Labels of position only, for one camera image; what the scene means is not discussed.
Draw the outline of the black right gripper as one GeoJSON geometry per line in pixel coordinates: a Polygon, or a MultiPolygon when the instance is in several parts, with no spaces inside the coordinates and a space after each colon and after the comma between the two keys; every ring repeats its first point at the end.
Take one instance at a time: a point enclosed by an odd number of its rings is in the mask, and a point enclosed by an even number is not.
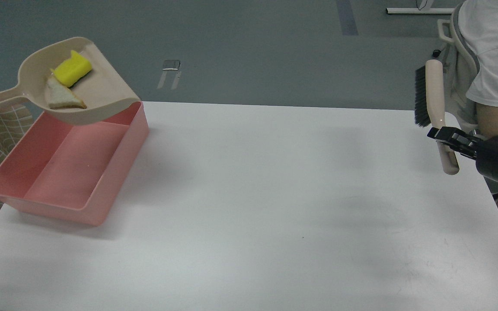
{"type": "Polygon", "coordinates": [[[464,157],[476,158],[478,172],[498,183],[498,136],[479,143],[478,137],[456,127],[432,127],[427,136],[464,157]]]}

